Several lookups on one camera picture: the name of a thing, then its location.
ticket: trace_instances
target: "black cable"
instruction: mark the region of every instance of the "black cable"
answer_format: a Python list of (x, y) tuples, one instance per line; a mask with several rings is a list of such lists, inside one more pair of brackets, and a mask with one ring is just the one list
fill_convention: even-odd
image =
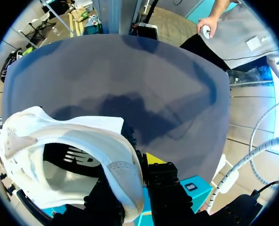
[(173, 5), (178, 6), (182, 3), (182, 0), (178, 4), (175, 4), (174, 0), (172, 0), (172, 2), (173, 2)]
[(247, 57), (241, 57), (241, 58), (237, 58), (237, 59), (228, 59), (228, 60), (241, 60), (241, 59), (248, 59), (248, 58), (252, 58), (252, 57), (259, 57), (259, 56), (262, 56), (264, 54), (268, 54), (268, 53), (275, 52), (275, 51), (278, 51), (278, 49), (268, 51), (268, 52), (265, 52), (265, 53), (262, 53), (262, 54), (259, 54), (259, 55), (255, 55), (255, 56), (247, 56)]
[(259, 191), (257, 191), (254, 196), (257, 196), (258, 194), (260, 194), (262, 191), (264, 191), (266, 188), (272, 186), (272, 185), (275, 185), (275, 184), (279, 184), (279, 180), (277, 181), (274, 181), (274, 182), (271, 182), (269, 183), (268, 185), (265, 185), (263, 188), (261, 188)]

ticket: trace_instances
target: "teal wall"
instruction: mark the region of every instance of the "teal wall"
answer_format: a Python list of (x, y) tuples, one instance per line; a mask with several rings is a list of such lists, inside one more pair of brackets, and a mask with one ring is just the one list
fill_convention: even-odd
[[(210, 15), (213, 4), (214, 0), (202, 0), (201, 4), (194, 10), (190, 11), (186, 18), (193, 23), (198, 24), (199, 19), (208, 17)], [(231, 3), (226, 11), (230, 10), (235, 5), (236, 3)]]

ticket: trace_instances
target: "white shirt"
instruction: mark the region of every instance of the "white shirt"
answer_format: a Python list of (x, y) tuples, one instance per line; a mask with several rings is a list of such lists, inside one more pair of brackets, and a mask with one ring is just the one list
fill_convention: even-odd
[[(206, 39), (203, 35), (201, 37), (230, 69), (263, 56), (279, 61), (279, 48), (274, 38), (243, 4), (237, 4), (221, 15), (213, 38)], [(254, 37), (258, 38), (261, 46), (251, 51), (246, 42)]]

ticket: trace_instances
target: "white cable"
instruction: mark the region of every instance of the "white cable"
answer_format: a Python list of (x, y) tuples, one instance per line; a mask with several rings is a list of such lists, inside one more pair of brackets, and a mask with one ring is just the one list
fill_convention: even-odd
[(241, 159), (232, 169), (230, 169), (228, 171), (228, 173), (222, 178), (222, 180), (220, 181), (218, 186), (215, 188), (213, 195), (211, 196), (211, 199), (207, 205), (206, 211), (208, 213), (210, 212), (210, 210), (213, 206), (213, 203), (220, 191), (220, 188), (222, 187), (222, 185), (227, 180), (227, 178), (231, 175), (232, 172), (240, 169), (244, 164), (246, 164), (248, 161), (253, 159), (255, 156), (257, 156), (261, 152), (265, 151), (267, 148), (276, 147), (276, 146), (279, 146), (279, 137), (275, 138), (275, 139), (271, 139), (271, 140), (261, 144), (260, 146), (257, 146), (253, 151), (251, 151), (243, 159)]
[[(250, 140), (249, 140), (249, 147), (248, 147), (248, 152), (249, 152), (249, 153), (252, 151), (253, 139), (254, 139), (254, 136), (255, 136), (255, 134), (256, 134), (256, 131), (257, 131), (259, 125), (261, 124), (262, 120), (263, 120), (272, 110), (274, 110), (274, 109), (275, 109), (276, 107), (278, 107), (278, 106), (279, 106), (279, 103), (277, 103), (276, 105), (274, 105), (273, 107), (271, 107), (267, 112), (265, 112), (265, 114), (264, 114), (264, 115), (259, 119), (259, 121), (257, 122), (256, 126), (255, 126), (254, 129), (253, 129), (251, 138), (250, 138)], [(252, 170), (253, 170), (253, 173), (254, 173), (254, 175), (257, 177), (257, 179), (258, 179), (262, 184), (268, 185), (268, 182), (267, 182), (265, 179), (263, 179), (263, 178), (259, 175), (259, 173), (257, 172), (256, 167), (255, 167), (255, 165), (254, 165), (253, 159), (251, 159), (249, 162), (250, 162), (250, 164), (251, 164), (251, 168), (252, 168)], [(277, 186), (271, 186), (271, 189), (273, 189), (273, 190), (275, 190), (276, 188), (277, 188)]]

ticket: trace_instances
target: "hand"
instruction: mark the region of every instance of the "hand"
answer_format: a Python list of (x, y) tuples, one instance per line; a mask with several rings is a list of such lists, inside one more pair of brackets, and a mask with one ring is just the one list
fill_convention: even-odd
[(210, 31), (210, 38), (212, 38), (215, 34), (216, 28), (217, 28), (217, 22), (218, 19), (212, 16), (209, 16), (207, 18), (200, 19), (197, 24), (197, 32), (200, 35), (200, 29), (203, 25), (208, 25), (211, 29)]

